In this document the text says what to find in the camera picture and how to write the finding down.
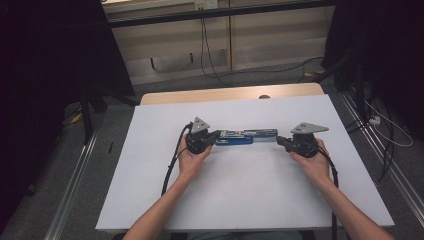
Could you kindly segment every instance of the wooden table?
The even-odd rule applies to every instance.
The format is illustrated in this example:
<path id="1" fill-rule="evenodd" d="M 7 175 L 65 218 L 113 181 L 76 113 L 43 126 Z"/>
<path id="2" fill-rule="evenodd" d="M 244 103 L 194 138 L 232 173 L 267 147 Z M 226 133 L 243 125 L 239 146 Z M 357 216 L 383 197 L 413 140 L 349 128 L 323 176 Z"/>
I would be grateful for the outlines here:
<path id="1" fill-rule="evenodd" d="M 228 101 L 241 99 L 258 99 L 260 96 L 270 98 L 323 95 L 317 83 L 284 84 L 255 87 L 220 88 L 179 92 L 148 93 L 141 99 L 142 105 L 164 103 L 189 103 L 208 101 Z"/>

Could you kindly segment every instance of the white sheet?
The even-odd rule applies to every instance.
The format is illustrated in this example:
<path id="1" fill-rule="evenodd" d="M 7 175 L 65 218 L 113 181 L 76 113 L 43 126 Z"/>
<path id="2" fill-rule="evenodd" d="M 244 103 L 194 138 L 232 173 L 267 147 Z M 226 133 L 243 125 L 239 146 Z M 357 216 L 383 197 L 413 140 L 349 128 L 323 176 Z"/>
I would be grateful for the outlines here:
<path id="1" fill-rule="evenodd" d="M 329 127 L 325 141 L 340 189 L 382 226 L 393 225 L 330 99 L 281 99 L 147 105 L 136 108 L 96 229 L 128 229 L 161 194 L 182 128 L 194 117 L 214 130 L 276 128 L 300 122 Z M 169 185 L 178 174 L 175 165 Z M 276 230 L 331 226 L 331 210 L 300 166 L 275 142 L 214 146 L 166 225 L 169 230 Z"/>

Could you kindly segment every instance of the person's left hand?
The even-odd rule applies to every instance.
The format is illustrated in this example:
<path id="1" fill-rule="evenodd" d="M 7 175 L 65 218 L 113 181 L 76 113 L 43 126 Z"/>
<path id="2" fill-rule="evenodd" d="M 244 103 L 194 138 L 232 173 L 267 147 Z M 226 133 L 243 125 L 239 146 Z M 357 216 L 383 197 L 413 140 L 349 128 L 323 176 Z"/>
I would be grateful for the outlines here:
<path id="1" fill-rule="evenodd" d="M 212 146 L 208 146 L 204 152 L 200 154 L 193 154 L 187 149 L 186 143 L 187 134 L 181 139 L 178 153 L 180 153 L 178 160 L 180 166 L 180 176 L 187 178 L 189 181 L 193 180 L 200 172 L 203 162 L 211 153 Z"/>

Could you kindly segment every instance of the hand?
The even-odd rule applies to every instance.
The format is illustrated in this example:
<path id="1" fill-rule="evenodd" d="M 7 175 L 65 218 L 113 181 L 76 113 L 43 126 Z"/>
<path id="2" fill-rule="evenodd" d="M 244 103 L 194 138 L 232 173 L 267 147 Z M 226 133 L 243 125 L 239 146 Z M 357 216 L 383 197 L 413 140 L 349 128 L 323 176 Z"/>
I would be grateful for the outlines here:
<path id="1" fill-rule="evenodd" d="M 318 146 L 329 155 L 324 142 L 318 138 L 316 140 Z M 295 152 L 290 152 L 290 157 L 302 166 L 306 176 L 308 176 L 309 180 L 311 180 L 316 187 L 328 183 L 328 180 L 331 182 L 328 160 L 321 153 L 318 152 L 311 158 L 304 158 Z"/>
<path id="2" fill-rule="evenodd" d="M 178 160 L 180 176 L 186 177 L 189 181 L 191 181 L 202 169 L 203 162 L 211 153 L 212 146 L 208 146 L 205 151 L 200 154 L 193 154 L 187 149 L 186 137 L 187 134 L 185 134 L 181 139 L 180 147 L 178 149 L 178 152 L 180 153 Z"/>

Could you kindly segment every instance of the forearm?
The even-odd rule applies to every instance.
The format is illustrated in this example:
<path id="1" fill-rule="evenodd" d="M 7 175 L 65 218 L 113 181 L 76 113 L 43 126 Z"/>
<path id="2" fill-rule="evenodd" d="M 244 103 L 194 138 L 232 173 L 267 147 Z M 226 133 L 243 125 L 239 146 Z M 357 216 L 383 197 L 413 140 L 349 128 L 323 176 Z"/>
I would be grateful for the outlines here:
<path id="1" fill-rule="evenodd" d="M 124 239 L 158 239 L 189 184 L 189 178 L 179 176 L 168 191 L 133 224 Z"/>
<path id="2" fill-rule="evenodd" d="M 352 239 L 393 239 L 358 209 L 330 179 L 319 183 L 318 189 Z"/>

